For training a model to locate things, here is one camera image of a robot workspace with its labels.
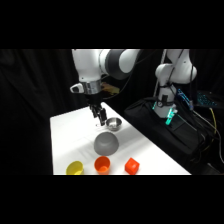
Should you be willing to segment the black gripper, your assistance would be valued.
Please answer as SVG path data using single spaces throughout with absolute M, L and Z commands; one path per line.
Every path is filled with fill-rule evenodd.
M 100 124 L 104 126 L 107 120 L 106 110 L 101 108 L 98 112 L 98 107 L 101 106 L 102 101 L 101 93 L 90 95 L 86 94 L 85 97 L 87 104 L 92 108 L 94 118 L 99 116 Z

